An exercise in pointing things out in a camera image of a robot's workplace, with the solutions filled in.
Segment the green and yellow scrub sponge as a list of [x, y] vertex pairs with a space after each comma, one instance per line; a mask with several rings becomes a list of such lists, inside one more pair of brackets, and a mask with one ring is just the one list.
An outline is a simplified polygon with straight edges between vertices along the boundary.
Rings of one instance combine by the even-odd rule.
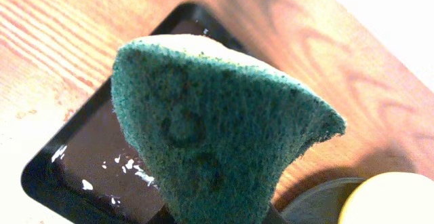
[[261, 223], [287, 166], [347, 127], [298, 80], [200, 35], [124, 45], [111, 95], [177, 223]]

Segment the yellow plate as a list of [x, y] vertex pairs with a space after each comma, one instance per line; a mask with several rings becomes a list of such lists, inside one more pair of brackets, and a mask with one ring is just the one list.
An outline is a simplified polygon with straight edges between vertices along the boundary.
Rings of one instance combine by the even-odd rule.
[[373, 176], [348, 197], [338, 224], [433, 224], [433, 180], [409, 172]]

